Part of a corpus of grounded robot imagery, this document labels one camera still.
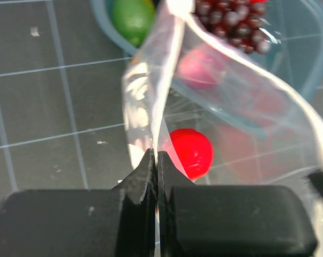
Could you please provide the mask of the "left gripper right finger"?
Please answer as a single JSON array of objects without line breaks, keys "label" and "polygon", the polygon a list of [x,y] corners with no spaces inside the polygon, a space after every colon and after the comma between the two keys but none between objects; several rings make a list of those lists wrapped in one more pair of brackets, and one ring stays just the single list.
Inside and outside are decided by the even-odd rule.
[{"label": "left gripper right finger", "polygon": [[157,157],[162,256],[312,256],[301,199],[282,185],[196,185]]}]

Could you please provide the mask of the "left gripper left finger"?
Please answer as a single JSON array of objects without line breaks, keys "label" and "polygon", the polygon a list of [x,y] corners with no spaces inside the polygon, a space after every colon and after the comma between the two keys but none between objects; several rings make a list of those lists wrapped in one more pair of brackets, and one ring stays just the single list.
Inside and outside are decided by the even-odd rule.
[{"label": "left gripper left finger", "polygon": [[24,190],[0,203],[0,256],[153,256],[154,155],[110,190]]}]

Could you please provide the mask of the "red apple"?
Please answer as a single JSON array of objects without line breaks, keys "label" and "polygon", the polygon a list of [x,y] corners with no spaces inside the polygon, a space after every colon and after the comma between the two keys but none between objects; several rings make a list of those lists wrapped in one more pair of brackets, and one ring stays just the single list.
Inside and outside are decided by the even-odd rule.
[{"label": "red apple", "polygon": [[214,149],[209,139],[193,128],[179,128],[163,143],[175,167],[190,180],[203,177],[210,169]]}]

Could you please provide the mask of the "clear dotted zip bag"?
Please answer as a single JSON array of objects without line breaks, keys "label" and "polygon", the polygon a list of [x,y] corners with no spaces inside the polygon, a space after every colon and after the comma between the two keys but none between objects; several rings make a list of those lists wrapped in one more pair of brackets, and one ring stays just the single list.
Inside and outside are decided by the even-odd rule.
[{"label": "clear dotted zip bag", "polygon": [[[228,65],[218,85],[192,88],[177,76],[180,58],[208,45],[226,55]],[[211,110],[232,111],[261,126],[261,133],[228,124],[171,89],[179,79],[189,96],[212,104]],[[218,159],[206,175],[209,184],[280,183],[296,191],[305,203],[323,256],[323,199],[307,175],[323,169],[323,119],[308,101],[283,79],[205,32],[199,19],[176,11],[176,3],[161,6],[156,25],[123,76],[124,125],[131,163],[151,146],[163,150],[170,132],[187,120],[211,139]]]}]

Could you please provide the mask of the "purple onion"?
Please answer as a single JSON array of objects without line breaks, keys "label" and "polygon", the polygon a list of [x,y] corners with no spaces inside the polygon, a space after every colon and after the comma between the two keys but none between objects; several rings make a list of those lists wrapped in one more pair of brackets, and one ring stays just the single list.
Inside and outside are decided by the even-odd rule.
[{"label": "purple onion", "polygon": [[177,76],[188,87],[216,87],[225,74],[229,58],[204,44],[184,54],[177,67]]}]

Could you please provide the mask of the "dark red grape bunch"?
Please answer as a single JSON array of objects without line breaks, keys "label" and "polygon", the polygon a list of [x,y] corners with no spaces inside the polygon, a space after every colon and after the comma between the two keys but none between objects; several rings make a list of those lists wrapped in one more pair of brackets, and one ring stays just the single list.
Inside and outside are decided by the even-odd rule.
[{"label": "dark red grape bunch", "polygon": [[263,30],[266,1],[195,1],[194,14],[209,33],[246,54],[266,54],[271,42]]}]

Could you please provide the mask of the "blue plastic basket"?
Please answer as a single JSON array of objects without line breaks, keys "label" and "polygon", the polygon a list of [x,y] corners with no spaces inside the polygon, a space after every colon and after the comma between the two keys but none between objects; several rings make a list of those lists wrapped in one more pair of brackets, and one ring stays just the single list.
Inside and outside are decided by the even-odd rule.
[{"label": "blue plastic basket", "polygon": [[[91,1],[94,17],[105,35],[129,55],[134,55],[138,49],[124,39],[111,22],[113,5],[114,1]],[[292,12],[292,7],[298,7],[298,13]],[[251,58],[309,100],[323,77],[323,4],[321,1],[269,1],[265,28],[274,37],[276,46],[264,57],[254,53]],[[318,49],[311,52],[309,48],[315,43]],[[189,89],[185,89],[179,79],[172,81],[171,89],[232,126],[262,134],[256,122],[232,111],[211,110],[212,104],[200,100],[201,97],[190,97]]]}]

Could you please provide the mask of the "green lime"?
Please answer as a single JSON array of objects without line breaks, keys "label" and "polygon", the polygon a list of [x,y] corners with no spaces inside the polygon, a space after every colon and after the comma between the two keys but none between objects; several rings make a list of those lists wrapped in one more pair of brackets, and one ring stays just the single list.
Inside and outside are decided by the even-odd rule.
[{"label": "green lime", "polygon": [[129,43],[139,47],[145,40],[155,19],[155,6],[152,1],[114,1],[111,21]]}]

